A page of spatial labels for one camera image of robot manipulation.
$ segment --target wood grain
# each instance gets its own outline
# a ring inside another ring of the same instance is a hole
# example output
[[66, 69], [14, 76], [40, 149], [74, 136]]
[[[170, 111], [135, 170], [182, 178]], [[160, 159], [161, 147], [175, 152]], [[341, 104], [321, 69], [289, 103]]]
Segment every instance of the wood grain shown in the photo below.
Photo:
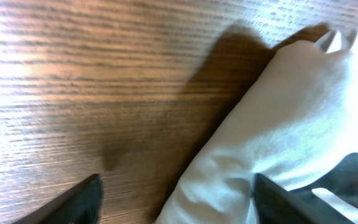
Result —
[[354, 26], [346, 0], [0, 1], [0, 223], [95, 172], [100, 223], [152, 223], [275, 50]]

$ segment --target folded napkin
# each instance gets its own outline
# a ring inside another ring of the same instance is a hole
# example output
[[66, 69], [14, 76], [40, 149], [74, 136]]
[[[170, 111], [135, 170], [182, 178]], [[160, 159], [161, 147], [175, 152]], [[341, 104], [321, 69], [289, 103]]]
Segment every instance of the folded napkin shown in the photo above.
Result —
[[298, 189], [352, 152], [358, 152], [358, 29], [332, 30], [316, 43], [300, 40], [276, 53], [193, 159], [156, 223], [257, 223], [250, 197], [255, 173]]

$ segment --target white cloth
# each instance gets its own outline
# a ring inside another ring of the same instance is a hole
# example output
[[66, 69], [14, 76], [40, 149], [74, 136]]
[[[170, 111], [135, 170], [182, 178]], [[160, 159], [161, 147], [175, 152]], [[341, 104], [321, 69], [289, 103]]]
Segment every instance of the white cloth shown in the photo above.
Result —
[[157, 224], [257, 223], [260, 172], [306, 186], [358, 152], [358, 29], [280, 49], [180, 178]]

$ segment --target wooden table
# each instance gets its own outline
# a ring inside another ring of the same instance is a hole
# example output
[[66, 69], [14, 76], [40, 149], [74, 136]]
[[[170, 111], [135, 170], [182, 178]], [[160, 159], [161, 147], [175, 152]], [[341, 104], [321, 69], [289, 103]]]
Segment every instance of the wooden table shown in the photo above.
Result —
[[95, 172], [100, 223], [153, 222], [277, 48], [354, 26], [358, 1], [0, 1], [0, 223]]

